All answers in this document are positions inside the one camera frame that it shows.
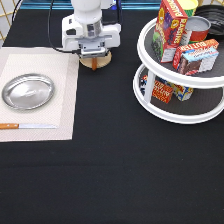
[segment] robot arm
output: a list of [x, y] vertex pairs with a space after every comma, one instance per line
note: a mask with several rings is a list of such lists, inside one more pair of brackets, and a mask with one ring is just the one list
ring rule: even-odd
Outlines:
[[81, 58], [104, 57], [109, 48], [120, 45], [121, 25], [102, 25], [102, 8], [113, 0], [71, 0], [74, 14], [62, 21], [63, 50], [80, 49]]

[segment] food package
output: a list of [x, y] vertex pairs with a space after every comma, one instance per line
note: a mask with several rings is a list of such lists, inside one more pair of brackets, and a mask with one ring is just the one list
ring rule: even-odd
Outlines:
[[159, 62], [173, 61], [187, 19], [177, 0], [162, 0], [152, 41]]
[[183, 75], [193, 75], [198, 72], [209, 71], [213, 68], [218, 54], [219, 52], [213, 47], [185, 52], [181, 57], [177, 71]]
[[206, 41], [202, 41], [202, 42], [194, 43], [194, 44], [188, 44], [185, 46], [180, 46], [176, 50], [174, 60], [173, 60], [173, 67], [178, 70], [179, 64], [180, 64], [180, 59], [181, 59], [183, 53], [185, 53], [185, 52], [188, 52], [191, 50], [209, 49], [211, 47], [217, 49], [218, 46], [219, 46], [219, 43], [214, 39], [206, 40]]
[[170, 86], [173, 88], [173, 94], [178, 98], [180, 101], [188, 100], [190, 99], [194, 89], [190, 87], [185, 87], [181, 85], [176, 85], [174, 83], [168, 82], [162, 78], [160, 78], [160, 81], [164, 83], [167, 86]]
[[161, 100], [162, 102], [169, 103], [173, 94], [173, 88], [159, 82], [155, 81], [152, 96]]

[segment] can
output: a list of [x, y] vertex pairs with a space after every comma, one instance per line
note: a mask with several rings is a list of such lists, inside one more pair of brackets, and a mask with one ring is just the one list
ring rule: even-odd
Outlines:
[[211, 23], [203, 17], [192, 16], [188, 18], [180, 45], [183, 46], [204, 41], [210, 27]]
[[179, 4], [183, 8], [183, 10], [186, 12], [188, 17], [191, 17], [194, 15], [197, 7], [198, 7], [198, 1], [197, 0], [178, 0]]

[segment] silver plate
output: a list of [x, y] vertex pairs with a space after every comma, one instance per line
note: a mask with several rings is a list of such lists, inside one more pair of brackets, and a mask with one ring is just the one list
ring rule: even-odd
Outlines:
[[13, 109], [30, 110], [48, 102], [54, 94], [54, 89], [54, 83], [47, 76], [26, 74], [5, 85], [2, 99]]

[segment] black tablecloth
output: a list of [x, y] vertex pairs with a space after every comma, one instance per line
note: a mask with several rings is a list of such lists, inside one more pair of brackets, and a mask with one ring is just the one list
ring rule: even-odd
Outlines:
[[[224, 113], [173, 124], [133, 92], [138, 36], [157, 13], [124, 11], [112, 62], [80, 65], [72, 141], [0, 143], [1, 224], [224, 222]], [[57, 46], [70, 14], [52, 14]], [[20, 10], [4, 46], [49, 47], [47, 15]]]

